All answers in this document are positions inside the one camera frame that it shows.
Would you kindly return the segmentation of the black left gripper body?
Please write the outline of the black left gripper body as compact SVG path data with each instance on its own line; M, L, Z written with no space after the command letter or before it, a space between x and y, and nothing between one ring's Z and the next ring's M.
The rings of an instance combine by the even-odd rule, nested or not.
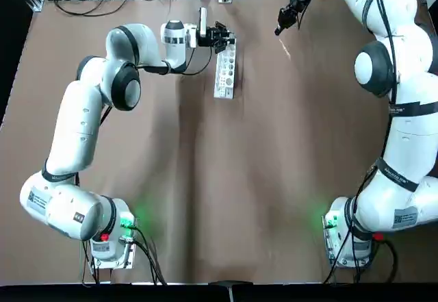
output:
M198 33L198 46L199 47L213 47L216 43L216 28L208 27L206 29L205 35L202 36L201 33Z

